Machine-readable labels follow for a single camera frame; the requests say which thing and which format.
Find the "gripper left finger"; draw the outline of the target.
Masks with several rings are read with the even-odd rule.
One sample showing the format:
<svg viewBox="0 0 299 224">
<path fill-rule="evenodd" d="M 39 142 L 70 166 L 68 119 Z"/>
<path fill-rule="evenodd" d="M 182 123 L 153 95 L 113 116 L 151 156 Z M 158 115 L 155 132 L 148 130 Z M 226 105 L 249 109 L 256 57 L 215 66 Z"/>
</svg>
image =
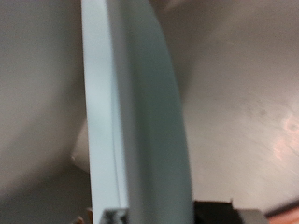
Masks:
<svg viewBox="0 0 299 224">
<path fill-rule="evenodd" d="M 100 224 L 128 224 L 128 209 L 106 209 L 101 216 Z"/>
</svg>

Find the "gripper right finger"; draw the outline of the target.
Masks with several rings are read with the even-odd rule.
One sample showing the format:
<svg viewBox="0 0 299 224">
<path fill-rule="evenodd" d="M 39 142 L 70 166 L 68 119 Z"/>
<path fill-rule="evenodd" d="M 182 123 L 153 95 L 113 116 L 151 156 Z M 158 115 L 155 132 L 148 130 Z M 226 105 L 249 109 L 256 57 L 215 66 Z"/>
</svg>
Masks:
<svg viewBox="0 0 299 224">
<path fill-rule="evenodd" d="M 194 224 L 266 224 L 258 209 L 236 209 L 229 202 L 194 201 Z"/>
</svg>

